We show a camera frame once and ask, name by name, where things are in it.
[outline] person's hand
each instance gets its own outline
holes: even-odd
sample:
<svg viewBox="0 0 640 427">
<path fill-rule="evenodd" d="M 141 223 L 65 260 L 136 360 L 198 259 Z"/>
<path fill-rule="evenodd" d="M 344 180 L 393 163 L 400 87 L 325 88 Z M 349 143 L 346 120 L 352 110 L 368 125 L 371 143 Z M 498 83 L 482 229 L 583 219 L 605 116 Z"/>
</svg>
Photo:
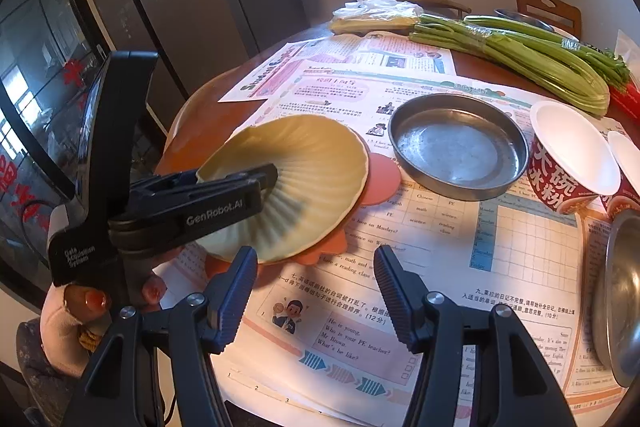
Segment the person's hand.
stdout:
<svg viewBox="0 0 640 427">
<path fill-rule="evenodd" d="M 158 264 L 176 257 L 181 248 L 167 252 L 158 258 Z M 151 274 L 142 287 L 142 295 L 148 304 L 144 311 L 159 309 L 166 292 L 166 284 Z M 111 299 L 95 288 L 68 284 L 47 292 L 40 317 L 42 349 L 49 363 L 60 373 L 79 378 L 89 361 L 90 353 L 81 344 L 82 325 L 94 322 L 109 311 Z M 94 337 L 96 343 L 100 337 Z"/>
</svg>

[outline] round wooden table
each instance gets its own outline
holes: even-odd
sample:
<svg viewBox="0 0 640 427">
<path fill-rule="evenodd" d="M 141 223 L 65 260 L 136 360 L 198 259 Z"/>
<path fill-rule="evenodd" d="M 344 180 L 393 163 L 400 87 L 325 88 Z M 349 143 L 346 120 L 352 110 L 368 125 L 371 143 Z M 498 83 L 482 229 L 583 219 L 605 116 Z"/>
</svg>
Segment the round wooden table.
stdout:
<svg viewBox="0 0 640 427">
<path fill-rule="evenodd" d="M 286 42 L 298 42 L 329 35 L 332 33 L 325 26 L 316 26 L 300 32 L 202 86 L 176 116 L 156 173 L 168 174 L 199 168 L 231 136 L 236 127 L 249 118 L 263 102 L 255 100 L 218 103 L 218 100 Z M 460 76 L 468 76 L 491 84 L 517 87 L 557 98 L 513 71 L 482 58 L 456 51 L 451 53 L 456 71 Z M 640 146 L 640 127 L 635 125 L 619 107 L 611 104 L 607 116 L 619 121 L 634 143 Z"/>
</svg>

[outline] glass door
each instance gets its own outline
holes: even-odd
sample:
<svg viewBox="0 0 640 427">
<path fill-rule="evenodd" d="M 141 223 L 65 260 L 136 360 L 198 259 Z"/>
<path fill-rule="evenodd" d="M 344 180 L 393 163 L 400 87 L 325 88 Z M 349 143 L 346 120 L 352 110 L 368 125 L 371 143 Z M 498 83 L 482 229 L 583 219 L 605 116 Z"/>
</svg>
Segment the glass door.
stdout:
<svg viewBox="0 0 640 427">
<path fill-rule="evenodd" d="M 74 197 L 87 93 L 106 58 L 82 4 L 0 3 L 0 283 L 32 307 L 50 285 L 49 215 Z M 136 130 L 132 177 L 153 174 L 160 155 Z"/>
</svg>

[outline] metal pan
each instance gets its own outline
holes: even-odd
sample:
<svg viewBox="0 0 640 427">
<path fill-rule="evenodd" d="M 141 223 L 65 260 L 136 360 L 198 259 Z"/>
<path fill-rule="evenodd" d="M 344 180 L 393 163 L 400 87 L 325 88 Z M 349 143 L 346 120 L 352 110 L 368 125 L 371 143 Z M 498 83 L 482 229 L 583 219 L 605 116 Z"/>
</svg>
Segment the metal pan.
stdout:
<svg viewBox="0 0 640 427">
<path fill-rule="evenodd" d="M 529 147 L 519 127 L 481 100 L 428 94 L 389 121 L 400 166 L 423 187 L 463 201 L 495 198 L 524 173 Z"/>
<path fill-rule="evenodd" d="M 611 227 L 607 258 L 593 295 L 596 354 L 621 387 L 629 387 L 640 375 L 639 245 L 640 212 L 620 212 Z"/>
</svg>

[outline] fingernail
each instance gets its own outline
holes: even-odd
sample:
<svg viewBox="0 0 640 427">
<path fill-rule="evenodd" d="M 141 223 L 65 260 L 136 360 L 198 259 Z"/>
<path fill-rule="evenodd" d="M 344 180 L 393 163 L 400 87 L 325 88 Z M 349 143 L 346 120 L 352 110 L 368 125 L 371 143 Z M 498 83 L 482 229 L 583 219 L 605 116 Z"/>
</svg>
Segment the fingernail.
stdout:
<svg viewBox="0 0 640 427">
<path fill-rule="evenodd" d="M 84 302 L 93 312 L 106 311 L 111 304 L 109 296 L 100 290 L 87 290 Z"/>
</svg>

